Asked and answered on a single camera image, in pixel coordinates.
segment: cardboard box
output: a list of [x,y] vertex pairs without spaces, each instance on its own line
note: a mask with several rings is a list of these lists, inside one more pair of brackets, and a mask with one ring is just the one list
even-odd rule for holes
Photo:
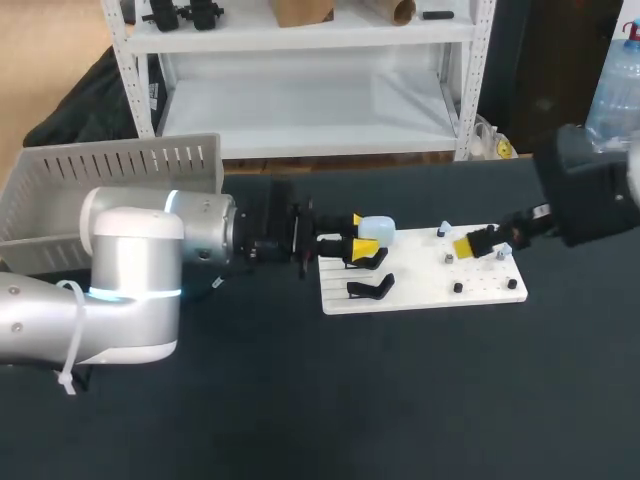
[[271,0],[280,27],[300,27],[333,20],[333,0]]

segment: metal shelving unit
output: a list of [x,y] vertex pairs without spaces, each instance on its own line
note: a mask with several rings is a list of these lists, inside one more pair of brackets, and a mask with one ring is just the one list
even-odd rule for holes
[[[186,4],[188,0],[174,1]],[[141,138],[219,133],[223,159],[455,150],[469,140],[496,0],[425,0],[453,20],[394,27],[358,0],[335,20],[281,29],[269,0],[233,0],[218,28],[127,33],[119,0],[102,0]],[[160,55],[169,100],[157,132],[147,55]]]

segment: light blue object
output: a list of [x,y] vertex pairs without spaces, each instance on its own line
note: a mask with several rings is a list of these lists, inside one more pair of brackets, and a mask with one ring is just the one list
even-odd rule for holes
[[513,248],[508,243],[505,243],[504,246],[498,252],[498,260],[505,260],[509,255],[513,253]]
[[629,40],[611,42],[586,130],[597,152],[626,151],[640,130],[640,19]]
[[451,226],[451,224],[445,220],[444,222],[442,222],[442,225],[440,225],[438,231],[442,233],[449,233],[452,229],[453,227]]
[[358,238],[377,240],[380,248],[393,245],[396,236],[396,222],[390,217],[365,217],[358,225]]
[[169,194],[169,196],[167,196],[167,201],[164,204],[165,213],[171,213],[171,207],[173,207],[173,199],[176,198],[177,194],[177,190],[171,190],[171,193]]
[[168,290],[165,292],[128,293],[118,290],[104,290],[102,288],[89,288],[89,296],[108,302],[117,302],[123,299],[130,300],[154,300],[157,298],[179,297],[182,290]]

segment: shelf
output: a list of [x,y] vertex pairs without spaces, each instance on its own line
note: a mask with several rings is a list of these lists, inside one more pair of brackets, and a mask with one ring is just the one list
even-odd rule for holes
[[456,13],[454,19],[423,21],[416,16],[409,25],[396,27],[358,0],[337,0],[335,20],[332,22],[280,28],[268,0],[233,0],[224,5],[226,13],[219,20],[215,30],[198,32],[191,22],[181,19],[178,30],[161,33],[154,24],[138,22],[133,35],[126,43],[133,53],[143,54],[299,50],[472,41],[475,27],[469,17],[468,2],[446,0],[443,5]]
[[455,150],[436,73],[379,68],[181,80],[160,133],[219,133],[223,159]]

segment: wooden floor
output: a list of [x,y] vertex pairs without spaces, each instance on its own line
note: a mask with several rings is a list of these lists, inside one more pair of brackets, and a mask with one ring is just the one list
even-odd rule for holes
[[[0,185],[27,132],[110,46],[99,0],[0,0]],[[225,162],[228,173],[292,173],[442,163],[450,154]]]

